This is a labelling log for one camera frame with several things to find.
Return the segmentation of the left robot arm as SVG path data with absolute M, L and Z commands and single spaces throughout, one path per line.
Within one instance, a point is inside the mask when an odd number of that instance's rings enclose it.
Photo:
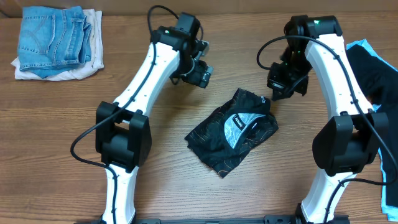
M 167 80 L 205 88 L 213 68 L 201 58 L 209 43 L 197 39 L 200 21 L 181 13 L 174 27 L 160 26 L 151 35 L 147 55 L 127 88 L 96 110 L 96 151 L 107 175 L 106 208 L 101 223 L 133 223 L 137 171 L 152 145 L 149 115 Z

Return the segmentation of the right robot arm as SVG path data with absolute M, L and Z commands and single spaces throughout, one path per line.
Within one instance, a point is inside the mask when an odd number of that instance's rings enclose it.
M 280 63 L 268 71 L 273 100 L 306 94 L 308 74 L 317 75 L 328 122 L 312 143 L 318 171 L 308 195 L 298 204 L 293 223 L 348 223 L 334 211 L 346 186 L 384 147 L 385 113 L 377 113 L 360 89 L 346 56 L 343 32 L 335 16 L 294 16 L 284 27 L 288 43 Z

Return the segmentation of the black printed cycling jersey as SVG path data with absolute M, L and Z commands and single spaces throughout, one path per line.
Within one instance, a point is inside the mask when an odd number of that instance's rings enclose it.
M 270 99 L 239 88 L 186 135 L 188 148 L 224 178 L 279 129 L 270 108 Z

